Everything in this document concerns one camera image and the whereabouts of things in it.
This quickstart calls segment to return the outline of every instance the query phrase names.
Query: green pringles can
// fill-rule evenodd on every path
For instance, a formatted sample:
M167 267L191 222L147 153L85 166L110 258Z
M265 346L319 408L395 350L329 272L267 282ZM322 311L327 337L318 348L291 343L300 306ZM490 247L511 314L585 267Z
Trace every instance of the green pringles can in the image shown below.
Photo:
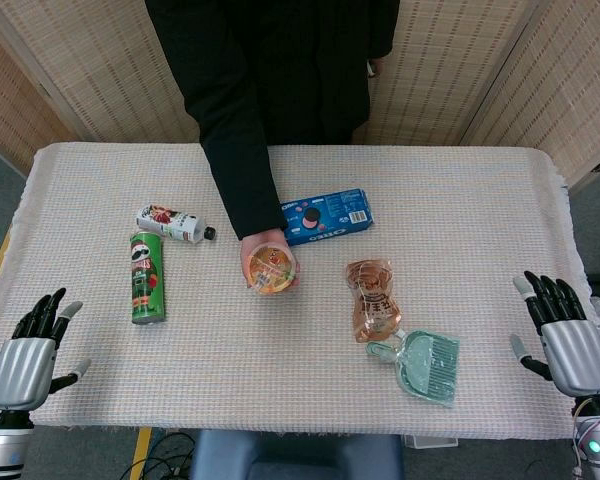
M131 236L131 299L133 323L165 321L162 240L155 233Z

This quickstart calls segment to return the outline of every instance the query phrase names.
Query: robotic hand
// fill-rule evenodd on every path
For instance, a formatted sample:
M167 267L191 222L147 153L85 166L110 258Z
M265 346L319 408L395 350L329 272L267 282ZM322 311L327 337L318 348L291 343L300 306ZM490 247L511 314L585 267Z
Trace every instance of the robotic hand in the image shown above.
M71 318L82 308L73 302L56 320L66 290L45 295L16 325L0 351L0 479L20 478L33 423L29 412L40 407L50 393L76 383L90 360L71 373L54 378L56 352Z
M511 335L511 346L525 368L575 398L573 446L578 465L573 478L582 478L584 459L600 480L600 335L566 282L531 272L524 275L526 279L516 277L513 283L527 304L548 365L531 358L516 335Z

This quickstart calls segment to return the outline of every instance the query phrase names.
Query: oreo box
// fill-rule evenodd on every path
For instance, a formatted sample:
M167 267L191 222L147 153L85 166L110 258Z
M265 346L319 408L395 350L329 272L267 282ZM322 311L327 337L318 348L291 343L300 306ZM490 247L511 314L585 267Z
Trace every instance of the oreo box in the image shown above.
M289 223L284 231L289 245L359 232L373 223L367 196L359 188L283 203L282 211Z

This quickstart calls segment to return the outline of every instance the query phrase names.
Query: green led light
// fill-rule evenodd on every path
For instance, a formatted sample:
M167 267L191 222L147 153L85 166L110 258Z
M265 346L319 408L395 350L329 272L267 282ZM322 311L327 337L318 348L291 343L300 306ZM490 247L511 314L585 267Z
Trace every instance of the green led light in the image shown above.
M598 442L596 442L595 440L591 440L589 442L589 449L593 453L600 453L600 444Z

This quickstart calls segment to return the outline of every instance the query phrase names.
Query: plastic dustpan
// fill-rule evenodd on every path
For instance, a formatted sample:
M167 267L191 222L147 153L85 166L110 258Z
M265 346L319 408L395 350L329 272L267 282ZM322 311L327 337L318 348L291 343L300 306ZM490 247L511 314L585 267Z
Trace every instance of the plastic dustpan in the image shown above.
M459 341L456 338L415 330L403 336L399 349L378 342L367 344L367 353L395 363L400 387L435 403L453 406Z

